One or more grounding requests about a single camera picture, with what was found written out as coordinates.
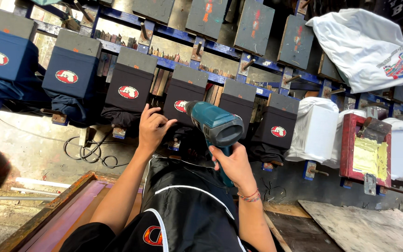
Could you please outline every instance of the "black shirt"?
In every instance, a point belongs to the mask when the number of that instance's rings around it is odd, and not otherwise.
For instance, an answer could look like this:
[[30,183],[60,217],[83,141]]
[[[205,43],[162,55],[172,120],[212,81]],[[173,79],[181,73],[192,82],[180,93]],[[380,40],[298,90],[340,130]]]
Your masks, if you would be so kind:
[[[252,246],[241,240],[243,251],[256,252]],[[60,252],[127,252],[163,251],[163,238],[158,219],[152,212],[138,214],[119,235],[109,226],[93,222],[77,228],[63,243]]]

